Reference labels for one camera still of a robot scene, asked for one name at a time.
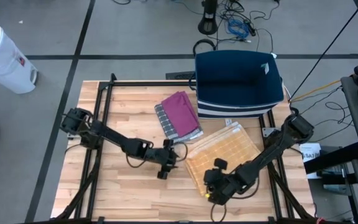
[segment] gray floor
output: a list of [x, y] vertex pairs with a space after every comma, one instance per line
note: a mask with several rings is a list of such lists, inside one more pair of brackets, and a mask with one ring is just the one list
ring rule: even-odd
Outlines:
[[[201, 12], [200, 1], [185, 2]], [[272, 0], [242, 2], [246, 13], [267, 12], [275, 6]], [[89, 5], [90, 0], [0, 0], [0, 25], [26, 55], [74, 55]], [[273, 52], [279, 58], [277, 65], [291, 93], [316, 61], [301, 59], [299, 55], [318, 57], [355, 9], [353, 0], [282, 0], [271, 20], [254, 22], [257, 28], [272, 33]], [[205, 38], [196, 29], [199, 20], [199, 15], [171, 1], [133, 1], [119, 6], [110, 0], [96, 0], [81, 54], [118, 55], [121, 59], [120, 55], [191, 54], [193, 44]], [[259, 50], [269, 52], [270, 37], [263, 30], [259, 32]], [[230, 35], [221, 26], [219, 38], [227, 37]], [[255, 50], [257, 38], [250, 40], [251, 43], [223, 42], [219, 49]], [[296, 95], [352, 73], [358, 65], [358, 59], [351, 59], [351, 54], [358, 54], [358, 15], [328, 54], [348, 59], [322, 60]], [[75, 73], [71, 73], [74, 75], [71, 86], [68, 78], [71, 60], [33, 60], [42, 72], [33, 92], [14, 95], [0, 86], [0, 223], [19, 223], [26, 217], [58, 107], [64, 106], [60, 104], [62, 95], [69, 93], [66, 111], [76, 105], [83, 80], [107, 80], [111, 72], [120, 80], [161, 80], [168, 72], [194, 70], [192, 59], [131, 60], [131, 57], [79, 60]], [[303, 111], [317, 98], [293, 105]], [[326, 101], [346, 105], [340, 91]], [[306, 112], [305, 117], [316, 124], [324, 119], [340, 119], [341, 113], [326, 109], [323, 101]], [[344, 124], [324, 123], [316, 127], [312, 140], [342, 127]], [[355, 141], [356, 132], [349, 127], [321, 144], [345, 146]], [[50, 216], [66, 144], [65, 135], [59, 132], [56, 143], [51, 145], [54, 150], [35, 220]], [[310, 184], [319, 216], [329, 218], [349, 210], [346, 197], [324, 191], [318, 180]], [[351, 217], [351, 213], [334, 220], [342, 217]]]

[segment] navy blue bag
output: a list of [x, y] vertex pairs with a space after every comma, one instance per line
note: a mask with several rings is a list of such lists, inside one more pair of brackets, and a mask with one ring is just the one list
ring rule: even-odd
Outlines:
[[256, 118], [284, 99], [271, 54], [218, 50], [195, 61], [199, 118]]

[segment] blue cable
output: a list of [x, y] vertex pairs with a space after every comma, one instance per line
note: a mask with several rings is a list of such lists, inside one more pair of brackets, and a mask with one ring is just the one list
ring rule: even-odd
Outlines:
[[248, 26], [238, 19], [227, 20], [226, 33], [235, 35], [238, 39], [245, 40], [249, 35]]

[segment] sticker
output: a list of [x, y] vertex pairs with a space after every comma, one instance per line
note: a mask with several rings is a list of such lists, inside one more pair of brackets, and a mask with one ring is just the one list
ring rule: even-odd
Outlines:
[[260, 67], [265, 68], [265, 74], [267, 75], [267, 73], [269, 72], [269, 64], [265, 63], [265, 64], [261, 65]]
[[21, 57], [21, 56], [18, 56], [16, 59], [17, 59], [17, 61], [24, 67], [24, 64], [25, 64], [24, 58]]
[[231, 119], [225, 119], [224, 122], [226, 123], [226, 126], [229, 126], [232, 123]]
[[[303, 162], [307, 162], [320, 156], [319, 143], [304, 143], [299, 145], [300, 151], [303, 154]], [[317, 173], [308, 174], [308, 179], [318, 179]]]

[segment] white stripe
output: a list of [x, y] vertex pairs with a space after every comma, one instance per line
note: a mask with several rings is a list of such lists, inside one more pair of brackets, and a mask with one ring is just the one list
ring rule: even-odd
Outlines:
[[201, 114], [217, 115], [217, 116], [245, 116], [245, 115], [253, 115], [253, 114], [262, 114], [262, 113], [268, 112], [269, 110], [270, 109], [247, 111], [247, 112], [222, 112], [222, 111], [211, 111], [211, 110], [205, 110], [205, 109], [198, 109], [198, 112]]
[[266, 105], [258, 105], [258, 106], [222, 106], [222, 105], [215, 105], [215, 104], [212, 104], [212, 103], [205, 103], [205, 102], [202, 102], [202, 101], [198, 100], [198, 103], [202, 104], [202, 105], [213, 106], [213, 107], [217, 107], [217, 108], [228, 108], [228, 109], [260, 108], [260, 107], [265, 107], [265, 106], [273, 106], [273, 105], [276, 105], [279, 102], [281, 102], [281, 101], [274, 102], [274, 103], [269, 103], [269, 104], [266, 104]]

